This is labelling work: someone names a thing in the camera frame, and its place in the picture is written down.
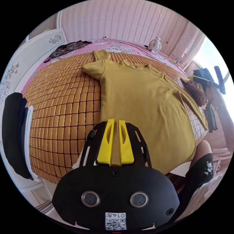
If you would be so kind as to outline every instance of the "person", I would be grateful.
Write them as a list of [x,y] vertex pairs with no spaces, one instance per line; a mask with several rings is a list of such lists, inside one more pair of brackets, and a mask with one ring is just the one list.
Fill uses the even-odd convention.
[[[206,91],[207,99],[211,101],[212,106],[217,111],[223,128],[227,149],[231,154],[234,151],[234,125],[227,111],[222,95],[215,87],[210,87]],[[214,175],[214,164],[212,149],[206,140],[202,140],[196,148],[196,153],[191,161],[188,172],[185,177],[168,173],[166,176],[172,181],[180,200],[180,205],[170,222],[174,222],[185,217],[188,204],[194,193],[204,184],[210,182]]]

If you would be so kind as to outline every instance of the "qr code sticker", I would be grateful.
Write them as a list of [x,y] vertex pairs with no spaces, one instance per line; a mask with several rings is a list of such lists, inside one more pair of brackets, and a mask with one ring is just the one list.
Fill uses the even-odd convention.
[[126,213],[105,213],[106,230],[127,230]]

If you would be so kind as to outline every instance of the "window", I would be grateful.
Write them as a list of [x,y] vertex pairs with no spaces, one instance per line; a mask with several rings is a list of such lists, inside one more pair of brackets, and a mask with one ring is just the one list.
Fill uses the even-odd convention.
[[[228,73],[227,65],[224,62],[221,54],[207,37],[205,38],[201,49],[194,57],[194,61],[198,63],[202,68],[207,68],[217,84],[219,82],[214,70],[214,66],[219,66],[223,78]],[[234,122],[234,84],[231,75],[228,77],[224,86],[226,94],[223,95],[223,98],[227,106],[227,110],[232,118],[232,121]]]

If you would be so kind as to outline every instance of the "dark cloth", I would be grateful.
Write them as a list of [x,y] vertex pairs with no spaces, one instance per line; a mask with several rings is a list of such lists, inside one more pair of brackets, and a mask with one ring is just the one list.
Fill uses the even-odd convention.
[[213,77],[211,76],[211,74],[207,68],[193,70],[193,75],[197,76],[197,77],[193,78],[193,81],[200,83],[203,87],[204,92],[206,92],[206,87],[207,87],[206,80],[208,80],[212,83],[213,86],[218,88],[222,94],[226,94],[224,80],[223,80],[220,68],[218,66],[215,66],[214,69],[215,69],[219,84],[215,83]]
[[214,164],[212,154],[204,155],[189,169],[183,181],[183,189],[178,195],[180,205],[170,222],[174,222],[185,211],[195,191],[203,184],[209,182],[213,174]]
[[27,119],[27,115],[28,115],[28,107],[26,107],[24,109],[24,118],[22,121],[22,125],[21,125],[21,131],[20,131],[20,136],[21,136],[21,147],[22,147],[22,153],[23,153],[23,159],[24,162],[26,164],[26,158],[25,158],[25,148],[24,148],[24,142],[25,142],[25,130],[26,130],[26,119]]
[[25,106],[27,104],[27,100],[26,98],[22,98],[21,99],[21,106],[20,106],[20,110],[19,110],[19,126],[18,126],[18,142],[19,142],[19,147],[20,147],[20,150],[21,152],[24,151],[24,147],[22,148],[22,145],[21,145],[21,124],[22,124],[22,121],[24,119],[24,113],[25,113]]
[[214,110],[210,105],[210,101],[206,105],[206,108],[204,110],[207,122],[208,122],[208,129],[209,132],[212,133],[213,131],[216,131],[218,129],[216,119],[215,119],[215,114]]
[[2,115],[2,142],[6,158],[14,171],[25,179],[30,179],[31,174],[19,146],[19,112],[22,98],[21,93],[12,93],[5,100]]
[[84,48],[85,46],[87,46],[90,43],[92,43],[92,42],[77,41],[77,42],[72,42],[72,43],[69,43],[69,44],[66,44],[66,45],[61,45],[44,61],[44,63],[47,63],[51,59],[54,59],[54,58],[57,58],[59,56],[65,55],[65,54],[67,54],[67,53],[69,53],[71,51]]

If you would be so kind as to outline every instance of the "wire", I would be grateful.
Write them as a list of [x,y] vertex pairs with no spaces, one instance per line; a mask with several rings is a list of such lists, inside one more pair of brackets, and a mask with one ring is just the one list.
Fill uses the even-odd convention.
[[[178,19],[179,19],[179,15],[178,15],[178,18],[177,18],[177,20],[176,20],[176,23],[175,23],[175,26],[174,26],[173,30],[174,30],[175,27],[176,27],[176,24],[177,24]],[[170,38],[171,38],[171,35],[172,35],[173,30],[171,31],[171,34],[170,34],[170,36],[169,36],[169,39],[168,39],[167,42],[166,42],[167,44],[168,44],[168,42],[169,42],[169,40],[170,40]]]
[[178,61],[177,60],[179,60],[179,58],[176,58],[175,59],[175,63],[172,63],[169,59],[167,59],[171,64],[176,64]]
[[187,68],[187,71],[188,71],[188,65],[187,65],[187,63],[186,63],[185,61],[180,61],[180,63],[181,63],[181,62],[184,62],[184,63],[186,64],[186,68]]

